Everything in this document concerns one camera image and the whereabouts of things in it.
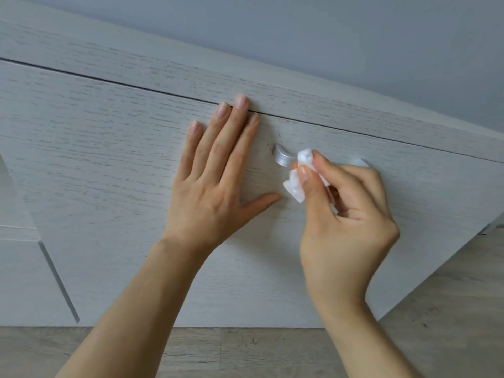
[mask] right hand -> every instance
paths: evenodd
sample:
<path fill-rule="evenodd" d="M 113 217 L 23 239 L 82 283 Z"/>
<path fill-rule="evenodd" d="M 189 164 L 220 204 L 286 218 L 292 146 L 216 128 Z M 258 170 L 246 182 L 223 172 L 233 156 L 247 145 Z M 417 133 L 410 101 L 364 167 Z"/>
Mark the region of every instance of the right hand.
<path fill-rule="evenodd" d="M 313 152 L 315 169 L 330 184 L 338 214 L 318 174 L 298 167 L 306 196 L 300 256 L 306 289 L 320 317 L 367 308 L 365 293 L 377 268 L 399 238 L 379 173 L 336 166 Z"/>

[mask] hand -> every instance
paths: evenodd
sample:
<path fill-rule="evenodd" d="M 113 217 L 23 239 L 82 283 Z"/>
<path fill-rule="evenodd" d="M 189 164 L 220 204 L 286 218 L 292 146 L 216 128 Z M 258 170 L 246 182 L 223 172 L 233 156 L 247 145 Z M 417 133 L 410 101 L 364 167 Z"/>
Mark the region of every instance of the hand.
<path fill-rule="evenodd" d="M 240 95 L 234 108 L 224 102 L 217 107 L 205 133 L 201 124 L 191 123 L 173 181 L 163 239 L 206 257 L 281 199 L 277 193 L 267 193 L 239 204 L 245 165 L 259 125 L 257 113 L 247 117 L 248 107 L 247 97 Z"/>
<path fill-rule="evenodd" d="M 318 174 L 298 168 L 306 195 L 300 253 L 306 288 L 322 320 L 366 307 L 371 277 L 399 238 L 377 171 L 335 166 L 313 152 L 315 169 L 329 183 L 338 214 Z"/>

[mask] forearm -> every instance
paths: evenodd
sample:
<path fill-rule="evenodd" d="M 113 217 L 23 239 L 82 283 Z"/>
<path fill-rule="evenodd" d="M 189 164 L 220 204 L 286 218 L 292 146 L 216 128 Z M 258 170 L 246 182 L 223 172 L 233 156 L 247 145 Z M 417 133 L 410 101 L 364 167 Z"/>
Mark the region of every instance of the forearm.
<path fill-rule="evenodd" d="M 154 377 L 202 263 L 166 240 L 156 243 L 135 278 L 56 377 Z"/>
<path fill-rule="evenodd" d="M 419 378 L 367 305 L 323 318 L 350 378 Z"/>

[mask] wooden floor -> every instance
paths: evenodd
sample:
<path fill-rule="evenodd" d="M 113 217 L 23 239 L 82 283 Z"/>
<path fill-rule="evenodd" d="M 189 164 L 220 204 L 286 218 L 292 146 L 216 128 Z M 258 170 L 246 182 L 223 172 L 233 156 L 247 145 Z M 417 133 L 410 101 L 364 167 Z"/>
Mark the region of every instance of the wooden floor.
<path fill-rule="evenodd" d="M 503 377 L 504 229 L 476 236 L 381 323 L 429 377 Z M 0 376 L 53 377 L 89 331 L 0 328 Z M 174 329 L 158 377 L 199 376 L 346 375 L 323 329 Z"/>

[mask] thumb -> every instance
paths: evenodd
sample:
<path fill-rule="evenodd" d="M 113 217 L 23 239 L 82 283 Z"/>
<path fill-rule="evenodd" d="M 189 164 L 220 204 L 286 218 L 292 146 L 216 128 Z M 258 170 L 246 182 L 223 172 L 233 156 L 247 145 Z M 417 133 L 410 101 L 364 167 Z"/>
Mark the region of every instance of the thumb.
<path fill-rule="evenodd" d="M 297 176 L 305 192 L 306 222 L 315 222 L 327 214 L 332 215 L 331 201 L 320 176 L 304 165 L 297 168 Z"/>
<path fill-rule="evenodd" d="M 279 193 L 265 193 L 254 201 L 245 204 L 240 208 L 240 226 L 243 227 L 254 217 L 264 212 L 281 199 L 282 196 Z"/>

